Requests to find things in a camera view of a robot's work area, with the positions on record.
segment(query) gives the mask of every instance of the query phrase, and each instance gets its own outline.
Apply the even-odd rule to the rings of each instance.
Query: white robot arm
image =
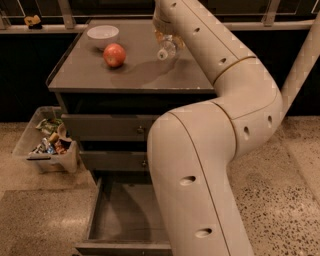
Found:
[[[218,96],[167,112],[149,133],[149,167],[173,255],[254,255],[226,168],[281,123],[278,86],[197,0],[157,0],[154,25],[183,38]]]

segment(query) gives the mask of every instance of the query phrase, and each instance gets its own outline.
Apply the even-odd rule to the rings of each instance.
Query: drawer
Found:
[[[158,116],[62,115],[73,140],[143,141]]]
[[[148,173],[100,177],[82,255],[172,256]]]
[[[80,151],[80,157],[88,170],[100,171],[148,171],[145,152],[128,151]]]

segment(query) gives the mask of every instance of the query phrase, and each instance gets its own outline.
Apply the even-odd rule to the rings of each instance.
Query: closed drawer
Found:
[[[62,115],[73,140],[143,141],[158,116]]]
[[[88,170],[148,171],[145,152],[81,151],[80,157]]]

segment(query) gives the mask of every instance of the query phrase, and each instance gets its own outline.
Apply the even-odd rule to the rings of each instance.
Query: plastic bin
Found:
[[[63,155],[53,154],[33,154],[29,153],[41,143],[45,135],[35,127],[44,118],[60,118],[61,108],[59,107],[40,107],[36,110],[26,129],[24,130],[20,140],[15,146],[12,154],[33,168],[38,169],[41,173],[53,171],[75,172],[78,162],[78,146],[75,141],[71,145],[67,153]]]

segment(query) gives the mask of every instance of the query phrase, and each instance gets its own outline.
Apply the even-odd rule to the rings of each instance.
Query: apple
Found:
[[[126,59],[126,51],[119,44],[109,44],[103,51],[103,59],[109,67],[120,67]]]

